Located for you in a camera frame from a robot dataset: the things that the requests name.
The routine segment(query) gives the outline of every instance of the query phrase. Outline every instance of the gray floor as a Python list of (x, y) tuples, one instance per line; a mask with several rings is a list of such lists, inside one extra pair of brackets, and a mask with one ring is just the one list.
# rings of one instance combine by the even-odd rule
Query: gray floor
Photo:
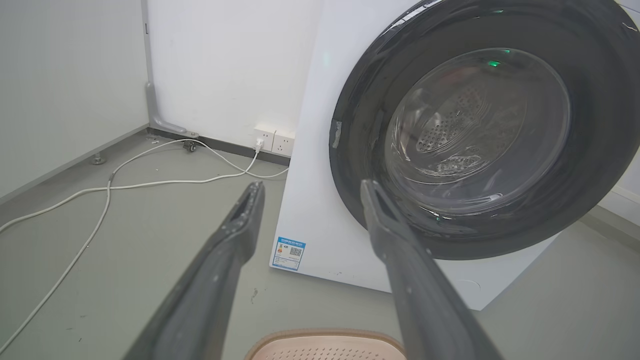
[[(104, 186), (116, 166), (153, 146), (144, 135), (124, 140), (108, 149), (106, 164), (81, 163), (0, 206), (0, 224), (78, 190)], [(179, 145), (167, 148), (124, 167), (115, 185), (235, 172), (203, 149), (188, 154)], [(250, 161), (228, 158), (239, 166)], [(281, 169), (262, 162), (253, 168), (258, 174)], [(113, 192), (90, 248), (0, 358), (121, 358), (251, 180), (242, 176)], [(400, 338), (389, 294), (267, 266), (284, 181), (265, 185), (260, 238), (240, 276), (223, 359), (242, 359), (261, 337), (286, 329), (349, 327)], [(95, 226), (104, 200), (104, 192), (83, 195), (0, 234), (0, 342), (68, 265)], [(630, 247), (578, 222), (476, 315), (507, 359), (635, 359), (640, 354), (635, 341), (639, 260)]]

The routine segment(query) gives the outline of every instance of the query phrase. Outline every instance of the white wall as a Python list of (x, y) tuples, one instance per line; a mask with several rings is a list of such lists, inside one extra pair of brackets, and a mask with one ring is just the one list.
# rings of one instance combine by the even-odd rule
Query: white wall
[(257, 124), (295, 131), (322, 0), (149, 0), (159, 112), (252, 146)]
[(0, 199), (148, 123), (142, 27), (140, 0), (0, 1)]

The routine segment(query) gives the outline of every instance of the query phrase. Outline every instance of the washing machine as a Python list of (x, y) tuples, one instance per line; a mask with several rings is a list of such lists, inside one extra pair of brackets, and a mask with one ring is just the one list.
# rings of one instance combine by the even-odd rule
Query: washing machine
[(615, 185), (640, 35), (611, 0), (326, 0), (269, 265), (390, 291), (377, 180), (471, 309)]

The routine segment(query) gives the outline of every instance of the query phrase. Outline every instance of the electrical outlet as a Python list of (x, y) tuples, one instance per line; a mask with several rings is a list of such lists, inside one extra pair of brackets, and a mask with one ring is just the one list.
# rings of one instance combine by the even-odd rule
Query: electrical outlet
[(276, 131), (271, 129), (268, 126), (258, 125), (253, 129), (253, 141), (249, 145), (253, 147), (255, 145), (256, 140), (263, 139), (264, 145), (262, 146), (263, 151), (271, 151), (273, 147), (273, 139)]
[(278, 155), (291, 156), (294, 137), (293, 134), (287, 133), (286, 131), (276, 130), (271, 152)]

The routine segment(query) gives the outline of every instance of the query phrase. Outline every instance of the white cable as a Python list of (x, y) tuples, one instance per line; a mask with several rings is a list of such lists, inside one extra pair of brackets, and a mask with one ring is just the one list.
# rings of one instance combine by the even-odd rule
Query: white cable
[[(114, 171), (114, 173), (115, 173), (115, 172), (117, 172), (118, 170), (120, 170), (120, 168), (122, 168), (125, 164), (128, 164), (128, 163), (132, 162), (133, 160), (138, 159), (139, 157), (141, 157), (141, 156), (143, 156), (143, 155), (146, 155), (146, 154), (147, 154), (147, 153), (149, 153), (150, 151), (156, 150), (157, 148), (162, 147), (162, 146), (165, 146), (165, 145), (168, 145), (168, 144), (170, 144), (170, 143), (175, 143), (175, 142), (184, 142), (184, 141), (194, 141), (194, 142), (198, 142), (198, 143), (202, 144), (204, 147), (206, 147), (207, 149), (211, 150), (215, 155), (218, 155), (219, 157), (221, 157), (223, 160), (225, 160), (225, 161), (226, 161), (227, 163), (229, 163), (231, 166), (233, 166), (234, 168), (239, 169), (240, 171), (242, 171), (242, 174), (245, 174), (245, 173), (246, 173), (246, 174), (249, 174), (249, 175), (251, 175), (251, 176), (253, 176), (253, 177), (258, 177), (259, 179), (270, 179), (270, 178), (272, 178), (272, 177), (276, 177), (276, 176), (282, 175), (282, 174), (284, 174), (285, 172), (287, 172), (287, 171), (288, 171), (288, 168), (286, 168), (286, 169), (284, 169), (283, 171), (281, 171), (281, 172), (279, 172), (279, 173), (277, 173), (277, 174), (275, 174), (275, 175), (270, 175), (270, 176), (261, 176), (261, 175), (256, 175), (256, 174), (253, 174), (253, 173), (251, 173), (251, 172), (248, 172), (248, 171), (246, 171), (246, 170), (244, 170), (244, 169), (242, 169), (242, 168), (239, 168), (239, 167), (235, 166), (234, 164), (232, 164), (231, 162), (229, 162), (229, 160), (227, 160), (224, 156), (222, 156), (222, 155), (218, 154), (216, 151), (214, 151), (214, 150), (213, 150), (213, 149), (211, 149), (210, 147), (206, 146), (206, 144), (204, 144), (204, 143), (202, 143), (202, 142), (199, 142), (198, 140), (192, 140), (192, 139), (180, 139), (180, 140), (175, 140), (175, 141), (171, 141), (171, 142), (168, 142), (168, 143), (164, 143), (164, 144), (158, 145), (158, 146), (156, 146), (156, 147), (154, 147), (154, 148), (152, 148), (152, 149), (149, 149), (149, 150), (147, 150), (147, 151), (145, 151), (145, 152), (143, 152), (143, 153), (141, 153), (141, 154), (139, 154), (139, 155), (137, 155), (137, 156), (135, 156), (135, 157), (133, 157), (133, 158), (131, 158), (131, 159), (127, 160), (127, 161), (125, 161), (125, 163), (123, 163), (122, 165), (120, 165), (120, 166), (119, 166), (119, 167)], [(230, 175), (223, 175), (223, 176), (221, 176), (221, 177), (215, 177), (215, 178), (212, 178), (212, 179), (206, 179), (206, 180), (166, 180), (166, 181), (156, 181), (156, 182), (153, 182), (153, 183), (144, 183), (144, 184), (136, 184), (136, 185), (112, 186), (112, 187), (111, 187), (111, 190), (135, 189), (135, 188), (143, 188), (143, 187), (146, 187), (146, 186), (155, 186), (155, 185), (162, 185), (162, 184), (184, 184), (184, 183), (187, 183), (187, 184), (204, 184), (204, 183), (208, 183), (208, 182), (210, 182), (210, 181), (214, 181), (214, 180), (216, 180), (216, 179), (223, 179), (224, 177), (235, 177), (235, 176), (236, 176), (235, 174), (234, 174), (234, 175), (232, 175), (232, 176), (230, 176)], [(7, 222), (5, 225), (2, 225), (2, 226), (0, 227), (0, 233), (2, 233), (4, 230), (6, 230), (8, 227), (10, 227), (10, 226), (11, 226), (11, 225), (13, 225), (13, 224), (16, 224), (16, 223), (18, 223), (18, 222), (21, 222), (21, 221), (27, 220), (27, 219), (29, 219), (29, 218), (37, 217), (38, 215), (42, 215), (42, 214), (44, 214), (44, 213), (46, 213), (46, 212), (48, 212), (48, 211), (51, 211), (51, 210), (53, 210), (53, 209), (55, 209), (55, 208), (58, 208), (58, 207), (60, 207), (60, 206), (62, 206), (62, 205), (64, 205), (64, 204), (68, 203), (69, 201), (71, 201), (71, 200), (75, 199), (76, 197), (78, 197), (78, 196), (80, 196), (80, 195), (84, 195), (84, 194), (86, 194), (86, 193), (91, 193), (91, 192), (99, 192), (99, 191), (103, 191), (103, 190), (107, 190), (107, 188), (89, 188), (89, 189), (81, 190), (81, 191), (79, 191), (79, 192), (77, 192), (77, 193), (75, 193), (75, 194), (71, 195), (70, 197), (67, 197), (66, 199), (62, 200), (61, 202), (59, 202), (59, 203), (57, 203), (57, 204), (55, 204), (55, 205), (53, 205), (53, 206), (50, 206), (50, 207), (48, 207), (48, 208), (46, 208), (46, 209), (44, 209), (44, 210), (37, 211), (36, 213), (33, 213), (33, 214), (25, 215), (25, 216), (23, 216), (23, 217), (15, 218), (15, 219), (13, 219), (13, 220), (11, 220), (11, 221)]]
[[(156, 181), (154, 183), (144, 183), (144, 184), (129, 185), (129, 186), (111, 187), (111, 182), (112, 182), (113, 178), (115, 177), (116, 172), (118, 172), (118, 170), (120, 170), (124, 165), (132, 162), (135, 159), (138, 159), (140, 156), (143, 156), (143, 155), (147, 154), (148, 152), (150, 152), (152, 150), (155, 150), (155, 149), (157, 149), (159, 147), (168, 145), (170, 143), (184, 142), (184, 141), (194, 141), (194, 142), (198, 142), (198, 143), (202, 144), (204, 147), (208, 148), (214, 154), (218, 155), (223, 160), (225, 160), (227, 163), (231, 164), (235, 168), (238, 168), (242, 172), (239, 172), (237, 174), (216, 176), (216, 177), (212, 177), (211, 179), (206, 179), (206, 180), (169, 180), (169, 181)], [(40, 211), (38, 211), (36, 213), (33, 213), (33, 214), (30, 214), (30, 215), (26, 215), (26, 216), (23, 216), (23, 217), (16, 218), (16, 219), (14, 219), (12, 221), (9, 221), (8, 223), (3, 225), (2, 227), (0, 227), (0, 233), (1, 233), (6, 228), (10, 227), (11, 225), (13, 225), (13, 224), (15, 224), (17, 222), (20, 222), (20, 221), (26, 220), (28, 218), (32, 218), (32, 217), (36, 217), (38, 215), (44, 214), (47, 211), (53, 210), (53, 209), (55, 209), (55, 208), (57, 208), (57, 207), (59, 207), (59, 206), (61, 206), (63, 204), (68, 203), (69, 201), (75, 199), (76, 197), (78, 197), (78, 196), (80, 196), (82, 194), (101, 191), (101, 190), (106, 190), (107, 191), (107, 201), (106, 201), (106, 203), (104, 205), (104, 210), (102, 210), (102, 214), (101, 214), (100, 218), (98, 219), (98, 224), (96, 224), (95, 228), (93, 228), (93, 231), (92, 231), (91, 235), (89, 235), (89, 238), (87, 239), (87, 241), (84, 243), (84, 245), (82, 246), (80, 251), (78, 251), (78, 253), (74, 257), (74, 259), (71, 261), (69, 266), (67, 266), (67, 269), (65, 269), (65, 271), (62, 273), (62, 276), (60, 276), (60, 278), (58, 279), (58, 281), (56, 281), (56, 283), (51, 288), (51, 290), (49, 290), (47, 295), (45, 295), (45, 297), (40, 301), (40, 303), (36, 306), (36, 308), (29, 314), (29, 316), (27, 316), (27, 318), (20, 325), (20, 327), (11, 335), (11, 337), (9, 337), (9, 339), (0, 348), (0, 355), (9, 347), (9, 345), (11, 345), (11, 343), (14, 341), (14, 339), (22, 332), (22, 330), (24, 330), (24, 328), (29, 324), (29, 322), (36, 316), (36, 314), (42, 308), (42, 306), (44, 306), (44, 304), (49, 300), (51, 295), (53, 295), (53, 293), (58, 289), (58, 286), (60, 286), (62, 281), (66, 278), (67, 274), (69, 274), (69, 272), (74, 267), (74, 265), (77, 263), (78, 259), (80, 258), (80, 256), (84, 252), (84, 250), (86, 250), (89, 247), (89, 243), (91, 242), (91, 240), (93, 240), (93, 237), (98, 232), (98, 229), (100, 228), (100, 226), (102, 225), (102, 221), (104, 220), (104, 216), (107, 214), (107, 210), (109, 209), (109, 203), (111, 202), (111, 190), (114, 190), (114, 189), (133, 189), (133, 188), (141, 188), (143, 186), (154, 186), (154, 185), (159, 185), (159, 184), (176, 184), (176, 183), (204, 184), (204, 183), (208, 183), (208, 182), (211, 182), (211, 181), (214, 181), (214, 180), (223, 179), (223, 178), (226, 178), (226, 177), (236, 177), (236, 176), (241, 176), (241, 175), (244, 175), (244, 174), (250, 174), (251, 176), (255, 176), (255, 177), (262, 177), (262, 176), (257, 176), (255, 174), (251, 174), (249, 172), (249, 169), (251, 169), (251, 167), (255, 163), (256, 158), (258, 157), (258, 153), (259, 153), (259, 149), (256, 149), (255, 156), (253, 157), (253, 159), (251, 160), (251, 163), (249, 164), (249, 166), (245, 170), (245, 169), (242, 169), (242, 168), (239, 168), (239, 167), (235, 166), (234, 164), (229, 162), (229, 160), (227, 160), (224, 156), (218, 154), (212, 148), (206, 146), (206, 144), (204, 144), (202, 142), (199, 142), (198, 140), (181, 139), (181, 140), (175, 140), (175, 141), (172, 141), (172, 142), (164, 143), (162, 145), (158, 145), (158, 146), (154, 147), (153, 149), (150, 149), (150, 150), (147, 150), (145, 152), (142, 152), (141, 154), (139, 154), (137, 156), (134, 156), (133, 158), (125, 161), (124, 163), (122, 163), (119, 167), (117, 167), (111, 173), (111, 176), (109, 177), (109, 181), (107, 182), (107, 186), (106, 187), (104, 187), (104, 188), (90, 188), (90, 189), (81, 190), (81, 191), (71, 195), (70, 197), (66, 198), (65, 200), (62, 200), (61, 202), (59, 202), (59, 203), (57, 203), (57, 204), (55, 204), (55, 205), (53, 205), (53, 206), (51, 206), (49, 208), (46, 208), (44, 210), (40, 210)], [(284, 171), (279, 172), (278, 174), (276, 174), (274, 176), (280, 175), (280, 174), (284, 173), (286, 170), (288, 170), (288, 169), (285, 169)]]

